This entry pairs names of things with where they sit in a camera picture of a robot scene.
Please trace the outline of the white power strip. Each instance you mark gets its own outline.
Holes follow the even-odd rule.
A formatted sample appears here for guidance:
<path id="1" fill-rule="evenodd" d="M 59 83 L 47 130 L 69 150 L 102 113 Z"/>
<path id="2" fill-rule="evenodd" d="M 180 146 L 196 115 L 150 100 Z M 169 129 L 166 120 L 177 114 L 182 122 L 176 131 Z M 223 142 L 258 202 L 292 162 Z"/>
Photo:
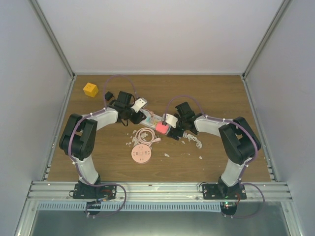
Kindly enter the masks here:
<path id="1" fill-rule="evenodd" d="M 155 130 L 156 124 L 162 121 L 162 117 L 147 109 L 141 109 L 140 111 L 145 114 L 145 119 L 140 124 Z"/>

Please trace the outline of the pink square plug adapter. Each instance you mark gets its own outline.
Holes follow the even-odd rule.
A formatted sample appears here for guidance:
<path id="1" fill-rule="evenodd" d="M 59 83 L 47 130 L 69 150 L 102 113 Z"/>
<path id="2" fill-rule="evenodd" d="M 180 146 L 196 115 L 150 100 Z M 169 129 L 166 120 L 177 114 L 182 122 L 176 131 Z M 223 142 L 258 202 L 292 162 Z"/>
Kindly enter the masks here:
<path id="1" fill-rule="evenodd" d="M 159 121 L 157 124 L 156 124 L 156 127 L 155 127 L 155 130 L 158 132 L 158 133 L 161 133 L 163 135 L 166 135 L 168 133 L 170 129 L 170 126 L 166 123 L 166 124 L 163 124 L 162 121 Z"/>

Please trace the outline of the black power adapter plug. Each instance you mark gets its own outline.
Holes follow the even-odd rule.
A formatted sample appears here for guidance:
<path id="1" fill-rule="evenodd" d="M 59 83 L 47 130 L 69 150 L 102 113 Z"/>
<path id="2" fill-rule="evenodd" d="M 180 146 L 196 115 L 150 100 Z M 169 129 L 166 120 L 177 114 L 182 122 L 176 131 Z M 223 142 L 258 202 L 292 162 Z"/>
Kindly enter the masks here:
<path id="1" fill-rule="evenodd" d="M 108 91 L 105 95 L 104 95 L 104 99 L 106 101 L 110 101 L 112 98 L 114 97 L 113 93 Z"/>

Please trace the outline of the pink round power socket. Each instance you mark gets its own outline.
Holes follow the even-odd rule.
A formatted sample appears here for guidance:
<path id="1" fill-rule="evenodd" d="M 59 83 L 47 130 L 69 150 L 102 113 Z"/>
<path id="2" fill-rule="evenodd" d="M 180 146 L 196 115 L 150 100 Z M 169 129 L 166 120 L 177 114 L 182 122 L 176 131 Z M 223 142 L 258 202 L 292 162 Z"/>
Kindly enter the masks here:
<path id="1" fill-rule="evenodd" d="M 146 164 L 151 159 L 152 152 L 145 144 L 136 145 L 131 151 L 131 157 L 137 164 Z"/>

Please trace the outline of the yellow cube socket adapter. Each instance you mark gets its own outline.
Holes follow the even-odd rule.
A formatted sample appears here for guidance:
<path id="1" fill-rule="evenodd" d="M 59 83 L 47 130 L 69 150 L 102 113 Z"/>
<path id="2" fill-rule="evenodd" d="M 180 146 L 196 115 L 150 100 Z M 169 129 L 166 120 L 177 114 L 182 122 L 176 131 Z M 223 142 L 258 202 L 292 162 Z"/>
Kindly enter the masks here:
<path id="1" fill-rule="evenodd" d="M 98 94 L 98 87 L 92 83 L 86 83 L 83 87 L 83 92 L 86 96 L 94 98 Z"/>

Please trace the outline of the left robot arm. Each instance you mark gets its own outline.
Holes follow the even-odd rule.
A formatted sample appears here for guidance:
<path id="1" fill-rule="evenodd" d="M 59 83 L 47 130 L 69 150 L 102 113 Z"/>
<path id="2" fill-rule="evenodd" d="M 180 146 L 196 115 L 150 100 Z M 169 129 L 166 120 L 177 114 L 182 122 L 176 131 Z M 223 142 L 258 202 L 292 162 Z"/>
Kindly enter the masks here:
<path id="1" fill-rule="evenodd" d="M 131 97 L 121 91 L 116 100 L 99 111 L 87 115 L 71 114 L 60 138 L 60 149 L 72 161 L 79 181 L 86 185 L 84 192 L 91 199 L 101 194 L 99 173 L 92 160 L 97 131 L 123 120 L 139 124 L 145 119 L 141 109 L 147 105 L 147 100 L 137 97 L 130 104 Z"/>

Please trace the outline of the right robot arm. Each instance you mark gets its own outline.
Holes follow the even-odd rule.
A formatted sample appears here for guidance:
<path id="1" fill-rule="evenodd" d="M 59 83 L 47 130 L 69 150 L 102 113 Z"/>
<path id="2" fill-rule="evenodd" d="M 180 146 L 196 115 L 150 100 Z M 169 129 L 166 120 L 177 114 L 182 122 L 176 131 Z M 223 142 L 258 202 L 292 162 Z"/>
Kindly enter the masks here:
<path id="1" fill-rule="evenodd" d="M 167 136 L 175 140 L 189 130 L 193 134 L 208 133 L 221 138 L 228 162 L 218 179 L 218 194 L 223 199 L 231 198 L 241 188 L 241 179 L 249 163 L 253 162 L 261 143 L 246 119 L 215 118 L 203 111 L 196 114 L 187 102 L 175 107 L 176 113 L 163 114 L 162 125 L 169 126 Z"/>

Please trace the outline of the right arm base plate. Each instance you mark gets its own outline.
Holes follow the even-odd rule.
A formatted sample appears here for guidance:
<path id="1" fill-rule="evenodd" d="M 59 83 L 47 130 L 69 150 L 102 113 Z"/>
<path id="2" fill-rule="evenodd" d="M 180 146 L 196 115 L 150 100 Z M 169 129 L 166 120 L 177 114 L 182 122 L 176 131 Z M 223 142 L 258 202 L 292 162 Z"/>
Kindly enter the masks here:
<path id="1" fill-rule="evenodd" d="M 218 183 L 201 183 L 199 191 L 205 200 L 245 200 L 247 198 L 245 187 L 236 184 L 232 187 L 226 187 Z"/>

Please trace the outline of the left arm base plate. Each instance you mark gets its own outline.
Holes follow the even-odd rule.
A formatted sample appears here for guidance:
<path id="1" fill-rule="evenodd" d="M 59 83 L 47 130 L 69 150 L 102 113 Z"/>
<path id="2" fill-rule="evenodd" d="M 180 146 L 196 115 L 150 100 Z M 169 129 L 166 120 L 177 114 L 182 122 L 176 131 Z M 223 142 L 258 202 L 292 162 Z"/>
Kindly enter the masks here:
<path id="1" fill-rule="evenodd" d="M 69 196 L 73 199 L 112 200 L 116 198 L 116 191 L 115 185 L 93 187 L 78 181 L 74 189 L 69 192 Z"/>

